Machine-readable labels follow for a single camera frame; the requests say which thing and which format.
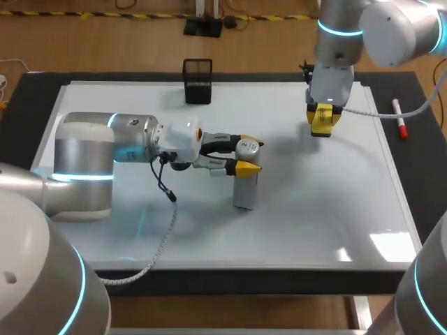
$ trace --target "yellow and black tape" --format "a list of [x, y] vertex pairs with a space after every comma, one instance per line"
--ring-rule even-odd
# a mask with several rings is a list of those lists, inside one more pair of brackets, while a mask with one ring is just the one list
[[[100, 13], [100, 12], [32, 12], [18, 10], [0, 10], [0, 16], [78, 16], [88, 17], [124, 17], [127, 19], [187, 19], [195, 15], [188, 14], [128, 14], [128, 13]], [[285, 21], [285, 20], [311, 20], [306, 15], [235, 15], [237, 20], [244, 21]]]

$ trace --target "cable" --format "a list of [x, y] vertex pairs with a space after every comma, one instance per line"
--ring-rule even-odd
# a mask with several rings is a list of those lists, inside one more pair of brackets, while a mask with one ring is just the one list
[[[442, 61], [440, 61], [434, 67], [434, 70], [433, 70], [433, 85], [435, 85], [435, 86], [436, 86], [436, 71], [437, 71], [438, 67], [440, 67], [440, 65], [443, 62], [445, 62], [445, 61], [447, 61], [447, 58], [444, 58]], [[439, 99], [439, 104], [441, 105], [441, 125], [440, 125], [440, 127], [442, 129], [442, 128], [444, 128], [444, 119], [445, 119], [446, 115], [445, 115], [445, 112], [444, 112], [444, 104], [442, 102], [442, 97], [441, 97], [441, 94], [439, 92], [438, 92], [438, 99]]]
[[245, 10], [242, 10], [242, 9], [236, 9], [236, 8], [232, 7], [232, 6], [230, 5], [230, 3], [228, 2], [228, 0], [225, 0], [225, 3], [226, 3], [226, 5], [227, 5], [233, 12], [236, 12], [236, 13], [242, 13], [242, 14], [244, 14], [244, 15], [247, 16], [247, 24], [246, 24], [245, 26], [243, 26], [241, 29], [236, 29], [236, 30], [238, 30], [238, 31], [242, 31], [242, 30], [247, 29], [248, 26], [249, 26], [249, 24], [250, 24], [250, 15], [249, 15]]
[[225, 10], [224, 7], [221, 5], [221, 0], [219, 0], [219, 10], [222, 10], [222, 15], [219, 16], [219, 19], [222, 19], [225, 17]]
[[[28, 72], [31, 72], [31, 70], [29, 70], [28, 65], [26, 65], [25, 62], [21, 59], [0, 59], [0, 63], [7, 63], [7, 62], [14, 62], [14, 61], [20, 62]], [[5, 96], [6, 86], [8, 86], [8, 80], [5, 77], [5, 80], [1, 83], [1, 86], [0, 86], [0, 103], [8, 102], [7, 100], [3, 101], [3, 98]]]
[[[157, 158], [160, 158], [160, 164], [161, 164], [160, 172], [158, 174], [155, 172], [155, 169], [154, 169], [154, 161]], [[163, 174], [163, 167], [167, 163], [168, 163], [168, 158], [166, 156], [163, 156], [163, 155], [157, 155], [149, 162], [150, 167], [151, 167], [151, 171], [154, 174], [156, 180], [158, 181], [159, 188], [168, 196], [168, 199], [173, 204], [173, 216], [172, 216], [172, 218], [170, 220], [170, 224], [169, 224], [168, 230], [165, 233], [163, 241], [160, 243], [160, 246], [157, 248], [154, 257], [152, 257], [151, 261], [147, 264], [147, 266], [143, 270], [141, 270], [140, 272], [138, 272], [137, 274], [135, 274], [135, 275], [133, 275], [131, 277], [123, 278], [123, 279], [105, 279], [105, 278], [100, 278], [104, 285], [125, 285], [125, 284], [132, 283], [134, 281], [137, 281], [138, 279], [143, 277], [147, 272], [149, 272], [154, 267], [156, 262], [159, 260], [159, 258], [161, 256], [161, 253], [163, 252], [163, 249], [165, 248], [166, 244], [168, 243], [169, 237], [171, 236], [171, 234], [172, 234], [172, 232], [174, 230], [174, 227], [175, 227], [175, 223], [177, 222], [177, 197], [161, 181], [161, 175]]]
[[31, 70], [29, 70], [28, 65], [26, 65], [25, 62], [24, 62], [23, 60], [21, 60], [21, 59], [0, 59], [0, 63], [6, 63], [6, 62], [9, 62], [9, 61], [18, 61], [18, 62], [22, 63], [23, 67], [24, 67], [28, 72], [31, 72]]
[[396, 114], [374, 114], [370, 112], [361, 112], [359, 110], [352, 110], [350, 108], [343, 107], [343, 110], [358, 114], [358, 115], [364, 115], [367, 117], [378, 117], [380, 119], [406, 119], [408, 117], [414, 117], [424, 110], [426, 110], [432, 103], [433, 100], [437, 97], [437, 94], [439, 93], [439, 89], [441, 88], [442, 83], [447, 78], [447, 70], [442, 73], [442, 76], [439, 78], [439, 81], [437, 82], [436, 86], [434, 87], [431, 96], [428, 98], [427, 101], [424, 102], [422, 106], [420, 106], [417, 110], [414, 110], [413, 112], [405, 113], [402, 115], [396, 115]]
[[166, 234], [163, 238], [163, 241], [160, 243], [159, 248], [157, 249], [154, 257], [151, 259], [151, 261], [147, 264], [147, 266], [141, 270], [140, 272], [138, 272], [137, 274], [128, 277], [128, 278], [124, 278], [124, 279], [104, 279], [101, 278], [101, 281], [103, 282], [104, 285], [125, 285], [125, 284], [129, 284], [132, 283], [134, 281], [137, 281], [138, 279], [140, 279], [141, 277], [143, 277], [148, 271], [150, 271], [154, 265], [156, 264], [156, 262], [159, 260], [161, 253], [163, 252], [163, 249], [166, 246], [166, 243], [168, 243], [169, 237], [171, 236], [174, 227], [175, 227], [175, 223], [177, 222], [177, 202], [172, 202], [173, 204], [173, 216], [170, 220], [170, 225], [168, 227], [168, 230], [166, 231]]
[[0, 86], [0, 103], [7, 103], [7, 101], [3, 101], [3, 97], [5, 96], [5, 90], [7, 86], [8, 86], [8, 80], [5, 77], [5, 81], [2, 82]]
[[135, 7], [136, 5], [137, 5], [137, 3], [138, 3], [138, 0], [133, 0], [133, 3], [131, 4], [131, 5], [129, 5], [129, 6], [125, 6], [125, 7], [121, 7], [119, 4], [118, 4], [118, 0], [115, 0], [115, 8], [116, 9], [131, 9], [131, 8], [133, 8], [133, 7]]

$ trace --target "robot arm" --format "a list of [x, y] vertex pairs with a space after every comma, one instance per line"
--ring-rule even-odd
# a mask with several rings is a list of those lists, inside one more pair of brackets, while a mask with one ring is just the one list
[[363, 45], [379, 67], [444, 54], [445, 0], [322, 0], [308, 102], [345, 106]]
[[0, 188], [30, 199], [54, 221], [98, 221], [110, 215], [114, 162], [159, 157], [177, 171], [192, 165], [212, 176], [250, 177], [261, 168], [210, 155], [235, 151], [244, 137], [202, 132], [198, 119], [164, 126], [152, 115], [70, 113], [56, 131], [52, 176], [0, 163]]

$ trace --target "blue light ring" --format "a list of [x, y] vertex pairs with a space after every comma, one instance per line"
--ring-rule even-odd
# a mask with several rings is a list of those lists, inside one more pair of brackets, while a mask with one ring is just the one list
[[443, 35], [442, 20], [441, 20], [441, 16], [439, 14], [439, 11], [433, 5], [430, 5], [428, 2], [425, 2], [423, 0], [418, 0], [418, 1], [423, 3], [424, 5], [426, 5], [428, 8], [431, 8], [431, 9], [435, 10], [436, 14], [437, 14], [438, 25], [439, 25], [439, 36], [438, 36], [438, 41], [436, 42], [436, 45], [433, 47], [432, 51], [429, 52], [429, 54], [431, 54], [439, 46], [439, 44], [441, 42], [441, 39], [442, 39], [442, 35]]
[[442, 334], [447, 335], [446, 328], [444, 328], [441, 325], [441, 323], [439, 323], [439, 321], [435, 318], [435, 316], [432, 314], [432, 312], [428, 308], [427, 304], [425, 303], [422, 293], [420, 292], [417, 273], [418, 273], [418, 259], [416, 258], [416, 261], [414, 263], [414, 285], [416, 287], [416, 293], [418, 294], [420, 304], [424, 308], [424, 310], [425, 310], [426, 314], [428, 315], [428, 317], [430, 318], [430, 320], [436, 325], [436, 327], [438, 327], [439, 331], [441, 331]]
[[330, 28], [327, 28], [324, 24], [322, 24], [320, 22], [320, 20], [318, 20], [318, 25], [320, 26], [320, 28], [322, 28], [322, 30], [328, 32], [329, 34], [336, 35], [336, 36], [352, 37], [352, 36], [359, 36], [359, 35], [363, 34], [363, 31], [345, 32], [345, 31], [332, 30]]
[[107, 180], [113, 180], [113, 174], [93, 175], [93, 174], [53, 173], [51, 177], [58, 181], [107, 181]]
[[79, 258], [79, 263], [81, 265], [81, 270], [82, 270], [82, 283], [81, 283], [81, 289], [79, 292], [79, 297], [78, 297], [78, 301], [76, 302], [75, 308], [73, 309], [73, 312], [70, 315], [70, 318], [68, 319], [68, 321], [66, 322], [66, 324], [64, 325], [64, 327], [62, 328], [62, 330], [57, 334], [57, 335], [64, 335], [67, 331], [68, 328], [70, 328], [70, 326], [73, 324], [73, 321], [76, 319], [76, 316], [79, 313], [81, 304], [82, 304], [82, 300], [84, 299], [84, 295], [85, 295], [85, 266], [84, 266], [84, 261], [82, 260], [81, 255], [78, 253], [78, 251], [76, 250], [76, 248], [73, 246], [74, 251], [76, 252], [76, 255]]

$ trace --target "red marker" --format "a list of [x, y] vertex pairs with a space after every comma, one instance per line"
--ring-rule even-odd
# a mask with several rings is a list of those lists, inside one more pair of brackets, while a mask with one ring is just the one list
[[[393, 100], [393, 109], [396, 115], [402, 115], [400, 110], [399, 101], [397, 99]], [[397, 119], [397, 125], [399, 126], [399, 136], [401, 140], [408, 139], [408, 132], [406, 131], [406, 126], [402, 118]]]

